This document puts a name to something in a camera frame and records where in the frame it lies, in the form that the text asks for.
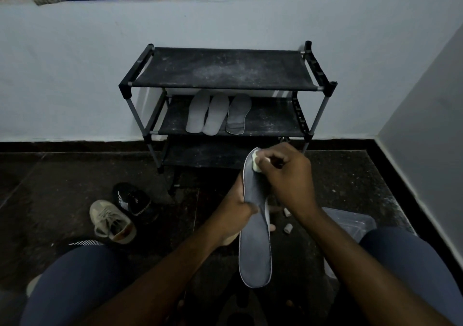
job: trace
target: clear plastic box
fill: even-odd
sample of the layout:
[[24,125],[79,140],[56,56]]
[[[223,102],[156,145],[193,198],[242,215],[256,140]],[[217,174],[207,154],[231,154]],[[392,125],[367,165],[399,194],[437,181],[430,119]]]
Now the clear plastic box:
[[[323,208],[323,210],[356,242],[360,242],[368,231],[376,229],[376,221],[369,215],[331,208]],[[327,260],[323,259],[323,262],[325,264],[325,273],[331,278],[337,278],[330,265],[328,265]]]

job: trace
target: hand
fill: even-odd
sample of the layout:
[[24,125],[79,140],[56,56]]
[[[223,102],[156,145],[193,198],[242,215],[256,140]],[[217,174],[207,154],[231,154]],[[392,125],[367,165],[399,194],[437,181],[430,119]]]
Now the hand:
[[243,193],[243,174],[240,172],[222,203],[206,222],[217,233],[218,246],[229,245],[246,226],[251,215],[259,211],[257,206],[245,203]]
[[[281,162],[281,169],[274,166]],[[256,163],[272,185],[278,200],[296,218],[302,219],[318,210],[310,160],[297,149],[286,142],[277,144],[258,151]]]

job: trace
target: insole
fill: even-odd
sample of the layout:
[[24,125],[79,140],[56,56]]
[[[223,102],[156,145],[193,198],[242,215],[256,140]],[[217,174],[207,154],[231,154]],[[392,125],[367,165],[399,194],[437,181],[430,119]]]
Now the insole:
[[185,128],[188,133],[200,133],[202,131],[210,99],[211,92],[206,89],[199,90],[194,95],[190,102],[187,127]]
[[252,170],[252,153],[243,167],[245,202],[259,207],[239,235],[239,273],[246,286],[259,288],[270,282],[272,276],[272,252],[270,231],[265,213],[265,200],[270,194],[270,183],[262,173]]
[[245,93],[239,93],[235,96],[228,109],[227,126],[225,128],[228,133],[241,135],[245,132],[245,119],[251,105],[251,97]]
[[202,129],[203,133],[209,136],[214,136],[218,133],[228,113],[229,105],[230,101],[228,96],[223,92],[219,92],[212,98],[211,104],[209,105],[209,112],[207,113],[207,119]]

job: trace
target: person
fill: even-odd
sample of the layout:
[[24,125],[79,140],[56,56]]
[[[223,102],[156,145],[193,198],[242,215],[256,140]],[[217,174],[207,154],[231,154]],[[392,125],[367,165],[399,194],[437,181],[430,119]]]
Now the person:
[[[277,161],[283,166],[275,167]],[[357,310],[353,321],[360,324],[463,325],[462,295],[427,243],[397,228],[373,230],[356,243],[318,206],[310,161],[288,143],[258,152],[256,162],[277,198],[318,243],[343,284],[339,295],[350,297],[329,323],[344,323]],[[206,258],[256,212],[243,201],[238,176],[198,230],[125,288],[107,247],[76,248],[44,272],[21,325],[160,325]]]

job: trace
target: left hand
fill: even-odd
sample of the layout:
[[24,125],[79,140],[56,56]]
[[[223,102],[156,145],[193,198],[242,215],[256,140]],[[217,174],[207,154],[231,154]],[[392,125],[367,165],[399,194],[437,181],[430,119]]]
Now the left hand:
[[229,245],[246,226],[251,215],[259,211],[257,206],[245,203],[243,193],[243,174],[240,172],[222,203],[206,222],[217,233],[218,246]]

